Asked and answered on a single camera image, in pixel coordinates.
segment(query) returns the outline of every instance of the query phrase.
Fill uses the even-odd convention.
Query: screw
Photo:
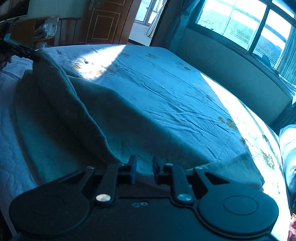
[[[108,194],[99,194],[96,196],[96,200],[99,202],[108,202],[111,200],[111,196]]]
[[[140,207],[140,204],[139,204],[138,202],[134,202],[134,203],[132,204],[132,206],[133,206],[133,207]]]
[[[188,195],[188,194],[179,194],[178,195],[178,200],[180,202],[189,202],[192,200],[192,196]]]
[[[147,206],[148,205],[148,202],[141,202],[140,203],[142,206]]]

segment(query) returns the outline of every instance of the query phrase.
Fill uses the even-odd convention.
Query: shelf
[[[41,41],[45,41],[45,40],[49,40],[49,39],[52,39],[52,38],[54,38],[54,37],[55,37],[55,35],[54,35],[54,36],[49,36],[49,37],[47,37],[47,38],[34,39],[34,43],[36,43],[36,42],[41,42]]]
[[[49,19],[49,18],[59,18],[59,16],[47,16],[47,17],[40,17],[40,18],[33,18],[35,21]]]

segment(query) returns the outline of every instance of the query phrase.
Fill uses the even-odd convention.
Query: wooden chair
[[[60,28],[59,28],[59,46],[68,46],[68,45],[80,45],[81,42],[75,41],[75,34],[76,34],[76,26],[77,22],[81,18],[60,18]],[[74,33],[72,31],[71,26],[75,22]],[[65,29],[65,39],[62,40],[62,33]]]

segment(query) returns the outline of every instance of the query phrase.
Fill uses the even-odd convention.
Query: curtain
[[[276,70],[288,82],[296,84],[296,29],[293,27]]]
[[[187,26],[188,20],[192,11],[195,9],[196,5],[200,2],[200,0],[181,0],[181,12],[175,19],[168,36],[166,38],[165,47],[176,53],[179,41],[184,33],[184,30]]]
[[[150,26],[148,28],[148,31],[147,31],[146,35],[149,38],[153,37],[153,34],[155,32],[155,29],[156,29],[157,23],[159,21],[159,18],[161,16],[162,12],[163,12],[163,9],[165,8],[166,1],[167,0],[163,0],[163,6],[159,9],[159,11],[157,12],[157,15],[155,16],[153,22],[150,24]]]

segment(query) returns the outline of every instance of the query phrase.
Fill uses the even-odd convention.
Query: wooden door
[[[141,0],[88,1],[83,29],[84,44],[126,44]]]

